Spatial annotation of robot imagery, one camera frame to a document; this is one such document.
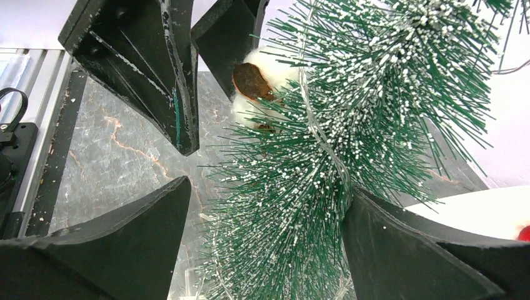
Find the white cotton boll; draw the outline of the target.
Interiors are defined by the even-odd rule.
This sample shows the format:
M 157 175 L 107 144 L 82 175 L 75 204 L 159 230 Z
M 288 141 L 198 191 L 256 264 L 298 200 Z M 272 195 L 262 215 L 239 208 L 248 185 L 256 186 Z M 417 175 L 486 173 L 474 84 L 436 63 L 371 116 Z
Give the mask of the white cotton boll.
M 291 53 L 272 46 L 250 51 L 234 66 L 231 113 L 234 122 L 250 129 L 280 133 L 273 124 L 283 116 L 267 107 L 267 103 L 282 104 L 278 93 L 291 89 L 298 80 L 299 68 L 292 66 Z

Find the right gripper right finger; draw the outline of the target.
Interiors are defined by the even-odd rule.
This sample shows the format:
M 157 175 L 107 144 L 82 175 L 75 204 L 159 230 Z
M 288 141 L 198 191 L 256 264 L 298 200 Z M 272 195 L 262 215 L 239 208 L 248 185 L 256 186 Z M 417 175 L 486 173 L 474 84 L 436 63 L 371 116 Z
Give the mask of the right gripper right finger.
M 364 190 L 342 239 L 358 299 L 529 298 L 529 241 L 455 229 Z

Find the small frosted christmas tree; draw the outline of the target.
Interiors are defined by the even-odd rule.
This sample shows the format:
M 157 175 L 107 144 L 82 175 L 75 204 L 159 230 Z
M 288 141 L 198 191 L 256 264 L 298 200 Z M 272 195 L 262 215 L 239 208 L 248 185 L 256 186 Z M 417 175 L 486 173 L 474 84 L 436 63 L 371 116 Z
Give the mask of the small frosted christmas tree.
M 340 299 L 354 290 L 342 223 L 364 190 L 435 203 L 436 131 L 470 160 L 484 146 L 488 80 L 499 44 L 471 1 L 298 1 L 272 46 L 299 77 L 267 107 L 281 132 L 232 128 L 226 188 L 212 202 L 207 299 Z

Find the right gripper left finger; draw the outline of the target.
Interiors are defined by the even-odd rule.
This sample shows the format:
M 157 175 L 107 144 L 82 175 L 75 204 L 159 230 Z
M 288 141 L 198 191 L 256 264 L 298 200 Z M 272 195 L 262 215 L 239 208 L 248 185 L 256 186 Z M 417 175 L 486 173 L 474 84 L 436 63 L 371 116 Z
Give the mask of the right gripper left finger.
M 1 241 L 1 298 L 166 299 L 190 198 L 183 176 L 90 221 Z

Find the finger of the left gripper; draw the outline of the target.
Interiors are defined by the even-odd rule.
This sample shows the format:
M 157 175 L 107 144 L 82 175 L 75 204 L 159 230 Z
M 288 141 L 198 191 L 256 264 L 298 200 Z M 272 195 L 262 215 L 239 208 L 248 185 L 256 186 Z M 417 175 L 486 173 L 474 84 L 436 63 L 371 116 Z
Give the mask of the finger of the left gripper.
M 183 156 L 199 149 L 192 1 L 77 1 L 59 42 Z
M 191 29 L 194 47 L 227 97 L 234 66 L 258 47 L 267 0 L 218 0 Z

